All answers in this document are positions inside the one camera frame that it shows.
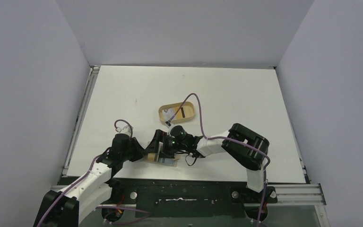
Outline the beige leather card holder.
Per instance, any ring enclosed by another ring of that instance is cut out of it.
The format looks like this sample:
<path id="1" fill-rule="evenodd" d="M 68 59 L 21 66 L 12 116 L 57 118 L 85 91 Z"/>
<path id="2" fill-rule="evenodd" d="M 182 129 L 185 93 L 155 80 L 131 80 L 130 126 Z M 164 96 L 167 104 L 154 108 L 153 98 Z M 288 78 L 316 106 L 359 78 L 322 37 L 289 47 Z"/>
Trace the beige leather card holder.
<path id="1" fill-rule="evenodd" d="M 145 151 L 145 161 L 152 164 L 177 167 L 177 163 L 181 158 L 179 154 L 174 153 L 174 156 L 169 156 L 166 154 L 164 144 L 162 142 L 159 142 L 156 145 L 148 145 Z"/>

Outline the blue credit card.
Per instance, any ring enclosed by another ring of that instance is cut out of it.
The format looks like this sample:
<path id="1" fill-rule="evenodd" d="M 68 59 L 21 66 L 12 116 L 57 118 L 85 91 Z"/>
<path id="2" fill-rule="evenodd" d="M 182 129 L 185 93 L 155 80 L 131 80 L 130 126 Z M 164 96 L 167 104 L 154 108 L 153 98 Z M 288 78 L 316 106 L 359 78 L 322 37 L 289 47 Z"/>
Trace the blue credit card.
<path id="1" fill-rule="evenodd" d="M 178 159 L 174 159 L 174 158 L 160 158 L 158 160 L 158 164 L 165 165 L 165 166 L 176 167 L 177 163 L 178 163 Z"/>

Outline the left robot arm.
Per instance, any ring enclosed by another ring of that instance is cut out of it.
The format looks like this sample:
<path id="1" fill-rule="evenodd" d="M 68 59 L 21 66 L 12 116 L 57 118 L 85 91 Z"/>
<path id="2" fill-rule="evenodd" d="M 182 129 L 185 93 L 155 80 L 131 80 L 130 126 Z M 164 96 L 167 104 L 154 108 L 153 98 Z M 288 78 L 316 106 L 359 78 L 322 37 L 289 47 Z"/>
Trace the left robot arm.
<path id="1" fill-rule="evenodd" d="M 111 198 L 111 179 L 124 162 L 140 160 L 143 151 L 132 133 L 115 134 L 111 146 L 93 159 L 81 177 L 57 192 L 50 190 L 44 195 L 34 226 L 79 226 L 89 213 Z"/>

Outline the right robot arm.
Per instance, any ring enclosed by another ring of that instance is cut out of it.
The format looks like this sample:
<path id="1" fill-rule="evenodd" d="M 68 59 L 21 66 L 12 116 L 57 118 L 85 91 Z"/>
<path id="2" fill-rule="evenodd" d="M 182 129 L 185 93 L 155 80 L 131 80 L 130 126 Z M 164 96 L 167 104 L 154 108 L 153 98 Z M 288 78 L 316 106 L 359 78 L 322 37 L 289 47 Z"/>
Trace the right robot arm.
<path id="1" fill-rule="evenodd" d="M 156 130 L 144 153 L 157 163 L 174 159 L 178 154 L 187 154 L 198 159 L 227 153 L 246 168 L 247 188 L 261 192 L 266 184 L 265 170 L 270 161 L 269 145 L 268 139 L 239 123 L 208 138 L 189 134 L 182 126 L 176 125 L 167 132 Z"/>

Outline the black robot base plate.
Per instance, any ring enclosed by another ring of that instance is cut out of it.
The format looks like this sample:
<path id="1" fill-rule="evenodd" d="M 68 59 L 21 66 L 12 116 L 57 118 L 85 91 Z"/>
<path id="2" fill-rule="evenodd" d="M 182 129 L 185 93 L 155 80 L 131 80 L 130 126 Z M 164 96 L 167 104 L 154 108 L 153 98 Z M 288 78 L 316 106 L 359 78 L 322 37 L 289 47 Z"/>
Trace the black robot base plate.
<path id="1" fill-rule="evenodd" d="M 274 187 L 254 192 L 245 182 L 115 178 L 110 185 L 114 191 L 104 205 L 135 207 L 153 218 L 257 218 L 261 204 L 265 218 L 267 206 L 278 202 Z"/>

